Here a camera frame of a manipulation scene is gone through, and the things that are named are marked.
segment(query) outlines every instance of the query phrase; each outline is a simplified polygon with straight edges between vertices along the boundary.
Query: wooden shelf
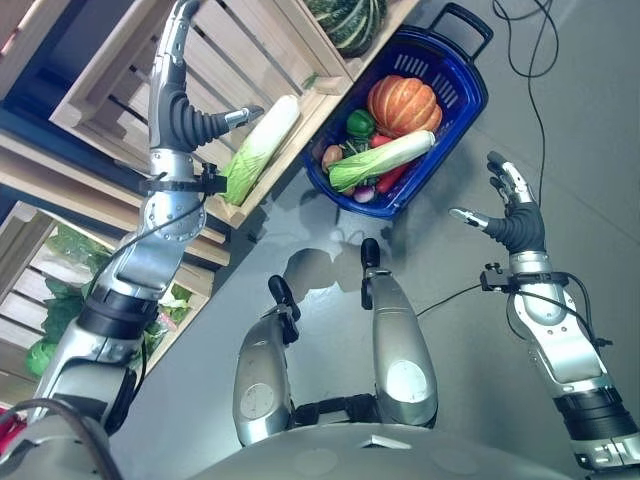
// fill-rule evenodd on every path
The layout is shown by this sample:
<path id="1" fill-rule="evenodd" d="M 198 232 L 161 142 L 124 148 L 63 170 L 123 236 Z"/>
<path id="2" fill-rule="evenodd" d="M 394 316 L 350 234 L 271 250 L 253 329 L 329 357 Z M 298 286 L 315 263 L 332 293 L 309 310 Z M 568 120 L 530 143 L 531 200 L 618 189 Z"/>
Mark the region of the wooden shelf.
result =
<path id="1" fill-rule="evenodd" d="M 279 96 L 293 94 L 301 105 L 297 125 L 243 204 L 229 205 L 215 196 L 207 204 L 209 213 L 235 228 L 244 222 L 418 1 L 390 1 L 372 48 L 347 61 L 303 0 L 202 3 L 185 46 L 191 102 L 206 112 L 248 103 L 268 109 Z M 148 161 L 142 121 L 147 115 L 148 75 L 162 19 L 172 3 L 134 0 L 51 116 L 60 127 L 143 173 Z M 311 76 L 318 78 L 307 90 L 304 83 Z M 249 131 L 227 134 L 200 147 L 195 157 L 222 167 Z"/>

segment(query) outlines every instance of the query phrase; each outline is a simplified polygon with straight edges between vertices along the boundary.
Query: cable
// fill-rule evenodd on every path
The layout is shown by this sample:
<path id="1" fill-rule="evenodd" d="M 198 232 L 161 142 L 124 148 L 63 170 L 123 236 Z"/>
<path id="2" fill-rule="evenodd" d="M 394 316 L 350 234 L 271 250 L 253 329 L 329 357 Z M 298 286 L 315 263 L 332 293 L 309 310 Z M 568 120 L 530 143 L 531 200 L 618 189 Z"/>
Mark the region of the cable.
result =
<path id="1" fill-rule="evenodd" d="M 130 241 L 125 243 L 123 246 L 118 248 L 115 252 L 113 252 L 111 254 L 111 257 L 109 258 L 109 260 L 107 260 L 104 263 L 104 265 L 102 265 L 98 269 L 96 274 L 93 276 L 93 279 L 91 280 L 91 284 L 89 285 L 89 289 L 88 289 L 89 294 L 91 294 L 91 292 L 93 291 L 93 288 L 96 286 L 96 281 L 98 280 L 100 275 L 102 275 L 104 273 L 104 271 L 107 269 L 107 267 L 109 267 L 109 265 L 111 265 L 116 258 L 118 258 L 120 255 L 122 255 L 127 248 L 131 247 L 132 245 L 135 245 L 140 240 L 142 240 L 144 238 L 147 238 L 149 235 L 153 235 L 158 230 L 162 230 L 163 228 L 168 227 L 169 225 L 172 225 L 175 222 L 178 222 L 178 221 L 182 220 L 185 217 L 188 217 L 193 212 L 198 211 L 200 208 L 202 208 L 204 206 L 204 203 L 206 202 L 206 200 L 207 200 L 207 195 L 205 194 L 205 195 L 202 196 L 202 200 L 200 200 L 200 202 L 195 207 L 187 210 L 186 212 L 178 215 L 175 218 L 172 218 L 171 220 L 169 220 L 168 222 L 163 223 L 162 225 L 157 225 L 157 226 L 153 227 L 151 230 L 148 230 L 148 231 L 146 231 L 146 232 L 144 232 L 144 233 L 142 233 L 140 235 L 137 235 L 136 237 L 134 237 L 133 239 L 131 239 Z"/>
<path id="2" fill-rule="evenodd" d="M 135 398 L 138 396 L 138 392 L 140 391 L 140 388 L 142 388 L 142 382 L 144 382 L 144 379 L 147 375 L 147 342 L 144 338 L 144 335 L 142 337 L 142 345 L 140 346 L 140 356 L 142 357 L 142 367 L 140 368 L 140 381 L 138 382 L 138 385 L 136 385 L 136 389 L 133 391 L 133 398 L 132 400 L 135 400 Z"/>
<path id="3" fill-rule="evenodd" d="M 511 323 L 511 317 L 509 317 L 509 301 L 513 298 L 513 293 L 509 294 L 509 298 L 507 299 L 507 304 L 505 306 L 505 310 L 504 310 L 504 314 L 507 317 L 507 325 L 509 326 L 509 330 L 511 330 L 511 332 L 518 337 L 520 340 L 527 340 L 525 337 L 523 337 L 522 335 L 520 335 L 516 329 L 513 327 L 513 324 Z"/>
<path id="4" fill-rule="evenodd" d="M 547 6 L 549 5 L 549 3 L 550 3 L 550 2 L 552 2 L 552 1 L 553 1 L 553 0 L 547 0 L 547 1 L 544 3 L 543 7 L 546 9 L 546 8 L 547 8 Z M 520 15 L 519 17 L 507 17 L 507 16 L 505 16 L 505 15 L 501 15 L 501 14 L 499 14 L 499 13 L 496 11 L 495 6 L 494 6 L 494 7 L 493 7 L 493 13 L 495 13 L 495 14 L 496 14 L 496 17 L 498 17 L 498 18 L 499 18 L 499 19 L 501 19 L 501 20 L 507 20 L 507 19 L 508 19 L 508 20 L 510 20 L 510 21 L 512 21 L 512 22 L 517 22 L 518 20 L 524 20 L 524 19 L 526 19 L 526 18 L 533 17 L 534 15 L 537 15 L 538 13 L 540 13 L 540 8 L 535 8 L 535 9 L 531 10 L 531 11 L 530 11 L 530 12 L 528 12 L 528 13 L 524 13 L 524 14 Z"/>
<path id="5" fill-rule="evenodd" d="M 78 436 L 78 439 L 89 451 L 102 479 L 122 480 L 118 466 L 113 461 L 104 443 L 96 437 L 95 432 L 85 423 L 80 413 L 65 403 L 51 398 L 33 398 L 19 402 L 13 408 L 10 408 L 0 415 L 0 425 L 4 424 L 16 413 L 33 408 L 46 408 L 51 410 L 67 422 L 73 432 Z"/>
<path id="6" fill-rule="evenodd" d="M 551 7 L 553 6 L 553 0 L 547 0 L 547 2 L 543 5 L 542 3 L 540 3 L 539 0 L 533 0 L 535 2 L 535 4 L 538 6 L 538 8 L 536 10 L 533 10 L 525 15 L 521 15 L 519 17 L 510 17 L 509 15 L 507 15 L 506 10 L 504 9 L 504 7 L 502 6 L 502 4 L 500 3 L 499 0 L 492 0 L 492 8 L 493 8 L 493 13 L 500 19 L 505 20 L 507 22 L 507 33 L 508 33 L 508 40 L 507 40 L 507 58 L 509 61 L 509 66 L 511 67 L 511 70 L 513 70 L 513 72 L 520 76 L 520 77 L 524 77 L 527 79 L 527 93 L 529 95 L 529 101 L 531 102 L 531 108 L 533 109 L 533 112 L 536 116 L 536 120 L 538 121 L 538 125 L 540 127 L 540 136 L 542 138 L 542 158 L 541 158 L 541 162 L 540 162 L 540 177 L 538 180 L 538 206 L 540 208 L 542 208 L 542 184 L 543 184 L 543 178 L 544 178 L 544 169 L 546 166 L 546 156 L 547 156 L 547 136 L 546 136 L 546 132 L 544 129 L 544 123 L 542 122 L 542 117 L 540 115 L 540 111 L 538 109 L 538 106 L 535 102 L 535 99 L 533 98 L 533 91 L 532 91 L 532 85 L 531 85 L 531 80 L 533 80 L 534 78 L 541 78 L 543 76 L 545 76 L 547 73 L 549 73 L 553 67 L 555 66 L 557 60 L 558 60 L 558 54 L 560 52 L 560 38 L 558 36 L 558 28 L 556 27 L 555 22 L 553 21 L 553 18 L 551 17 L 551 14 L 549 13 L 551 11 Z M 529 62 L 529 69 L 527 73 L 524 73 L 522 71 L 520 71 L 515 64 L 513 63 L 513 58 L 511 55 L 511 41 L 512 41 L 512 22 L 516 22 L 516 21 L 520 21 L 520 20 L 524 20 L 526 18 L 532 17 L 534 15 L 536 15 L 537 13 L 543 13 L 544 14 L 544 20 L 542 22 L 542 25 L 540 27 L 540 30 L 538 32 L 538 37 L 536 38 L 536 43 L 535 46 L 533 47 L 533 52 L 531 54 L 531 60 Z M 549 24 L 551 25 L 551 28 L 553 30 L 553 34 L 555 37 L 555 51 L 553 54 L 553 59 L 551 60 L 551 63 L 544 68 L 542 71 L 538 72 L 538 73 L 533 73 L 533 65 L 535 63 L 535 59 L 536 59 L 536 55 L 538 53 L 538 47 L 540 46 L 540 41 L 542 40 L 542 34 L 544 32 L 544 28 L 547 25 L 547 21 L 549 22 Z"/>
<path id="7" fill-rule="evenodd" d="M 582 298 L 584 298 L 584 310 L 585 310 L 585 317 L 587 319 L 587 325 L 589 325 L 589 329 L 593 332 L 593 321 L 591 319 L 591 299 L 589 298 L 589 292 L 587 292 L 587 287 L 585 287 L 584 283 L 582 283 L 582 280 L 576 277 L 573 273 L 569 273 L 569 272 L 558 272 L 558 273 L 562 275 L 566 275 L 571 280 L 573 280 L 576 283 L 576 285 L 578 285 L 578 287 L 580 287 L 580 290 L 582 291 Z"/>
<path id="8" fill-rule="evenodd" d="M 128 241 L 127 243 L 125 243 L 123 246 L 121 246 L 120 248 L 118 248 L 115 252 L 113 252 L 113 254 L 111 255 L 111 257 L 109 257 L 109 260 L 107 260 L 104 265 L 102 265 L 98 271 L 96 272 L 96 274 L 93 276 L 93 279 L 91 280 L 91 284 L 89 285 L 89 289 L 88 292 L 89 294 L 91 294 L 91 292 L 93 291 L 93 288 L 96 286 L 96 282 L 98 280 L 98 278 L 100 278 L 100 275 L 102 275 L 104 273 L 104 271 L 107 269 L 107 267 L 109 267 L 109 265 L 111 265 L 111 263 L 113 263 L 113 261 L 118 258 L 120 255 L 122 255 L 122 253 L 129 247 L 131 247 L 132 245 L 135 245 L 137 242 L 139 242 L 140 240 L 147 238 L 149 235 L 154 234 L 155 232 L 157 232 L 158 230 L 161 230 L 165 227 L 168 227 L 169 225 L 178 222 L 180 220 L 182 220 L 185 217 L 188 217 L 189 215 L 191 215 L 193 212 L 198 211 L 200 208 L 202 208 L 204 206 L 204 203 L 207 201 L 207 194 L 204 194 L 202 196 L 202 200 L 200 200 L 200 202 L 198 202 L 198 204 L 187 210 L 186 212 L 178 215 L 177 217 L 169 220 L 168 222 L 163 223 L 162 225 L 158 225 L 156 227 L 153 227 L 151 230 L 148 230 L 146 232 L 144 232 L 141 235 L 137 235 L 136 237 L 134 237 L 132 240 Z M 144 336 L 142 338 L 142 345 L 141 345 L 141 349 L 142 349 L 142 369 L 140 370 L 140 381 L 138 382 L 138 385 L 136 385 L 136 388 L 133 392 L 133 398 L 136 398 L 136 396 L 138 395 L 138 392 L 140 391 L 140 387 L 142 387 L 142 382 L 144 382 L 144 378 L 147 374 L 147 346 L 145 345 L 145 341 L 144 341 Z"/>
<path id="9" fill-rule="evenodd" d="M 576 317 L 578 319 L 578 321 L 580 322 L 580 324 L 582 325 L 582 327 L 587 332 L 587 337 L 589 337 L 589 342 L 591 342 L 591 345 L 593 345 L 593 347 L 596 349 L 596 351 L 598 351 L 598 339 L 595 338 L 595 336 L 593 334 L 593 331 L 591 330 L 591 328 L 589 328 L 589 325 L 587 324 L 586 320 L 582 317 L 582 315 L 580 315 L 578 312 L 576 312 L 573 308 L 569 308 L 563 303 L 557 302 L 556 300 L 553 300 L 552 298 L 545 297 L 543 295 L 538 295 L 537 293 L 531 293 L 531 292 L 525 292 L 523 290 L 518 290 L 515 293 L 515 295 L 524 295 L 525 297 L 533 297 L 533 298 L 537 298 L 539 300 L 544 300 L 545 302 L 551 303 L 551 304 L 555 305 L 556 307 L 558 307 L 558 308 L 564 310 L 565 312 L 570 313 L 571 315 Z"/>
<path id="10" fill-rule="evenodd" d="M 462 295 L 463 293 L 466 293 L 470 290 L 473 290 L 475 288 L 478 288 L 482 285 L 480 285 L 479 283 L 477 285 L 474 285 L 472 287 L 468 287 L 465 288 L 464 290 L 460 290 L 459 292 L 454 293 L 453 295 L 445 298 L 444 300 L 440 300 L 438 303 L 434 303 L 433 305 L 431 305 L 430 307 L 425 308 L 424 310 L 422 310 L 420 313 L 416 314 L 416 317 L 419 317 L 420 315 L 423 315 L 425 313 L 427 313 L 429 310 L 433 310 L 436 307 L 439 307 L 440 305 L 444 305 L 445 303 L 447 303 L 449 300 L 453 300 L 454 298 Z"/>

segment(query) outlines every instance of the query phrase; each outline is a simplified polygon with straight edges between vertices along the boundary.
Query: blue basket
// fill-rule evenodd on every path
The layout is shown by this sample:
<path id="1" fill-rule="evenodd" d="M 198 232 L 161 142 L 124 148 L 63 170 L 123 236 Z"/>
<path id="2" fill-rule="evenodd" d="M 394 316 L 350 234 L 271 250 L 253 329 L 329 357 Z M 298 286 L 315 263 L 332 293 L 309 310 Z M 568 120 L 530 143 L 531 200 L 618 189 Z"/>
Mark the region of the blue basket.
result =
<path id="1" fill-rule="evenodd" d="M 483 37 L 472 55 L 434 31 L 447 13 L 465 21 Z M 400 27 L 300 153 L 311 183 L 346 210 L 382 218 L 398 213 L 433 175 L 486 106 L 489 94 L 473 62 L 492 37 L 493 31 L 482 20 L 454 3 L 448 3 L 426 30 Z M 372 202 L 357 203 L 331 188 L 321 168 L 322 155 L 329 145 L 346 140 L 347 116 L 356 108 L 366 108 L 371 87 L 392 74 L 417 77 L 430 85 L 442 108 L 442 122 L 435 132 L 435 145 L 413 163 L 391 190 L 378 194 Z"/>

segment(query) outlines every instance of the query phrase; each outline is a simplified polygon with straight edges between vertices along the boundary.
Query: green pumpkin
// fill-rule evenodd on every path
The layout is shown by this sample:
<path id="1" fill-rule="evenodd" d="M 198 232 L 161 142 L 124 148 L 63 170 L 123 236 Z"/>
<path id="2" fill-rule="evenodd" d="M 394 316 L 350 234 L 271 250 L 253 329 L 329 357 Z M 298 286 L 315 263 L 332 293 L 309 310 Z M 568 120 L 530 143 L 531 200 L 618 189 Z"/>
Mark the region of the green pumpkin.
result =
<path id="1" fill-rule="evenodd" d="M 345 58 L 364 54 L 380 30 L 386 0 L 305 0 L 315 19 Z"/>

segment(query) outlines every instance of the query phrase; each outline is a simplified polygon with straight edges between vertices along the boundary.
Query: green bell pepper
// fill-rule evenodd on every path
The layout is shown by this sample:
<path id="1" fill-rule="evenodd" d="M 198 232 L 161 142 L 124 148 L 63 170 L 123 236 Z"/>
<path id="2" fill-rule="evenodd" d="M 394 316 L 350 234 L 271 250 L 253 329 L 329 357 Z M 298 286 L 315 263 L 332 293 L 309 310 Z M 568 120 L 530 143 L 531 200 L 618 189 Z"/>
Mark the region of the green bell pepper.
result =
<path id="1" fill-rule="evenodd" d="M 347 133 L 354 137 L 369 138 L 376 129 L 376 121 L 362 108 L 347 117 Z"/>

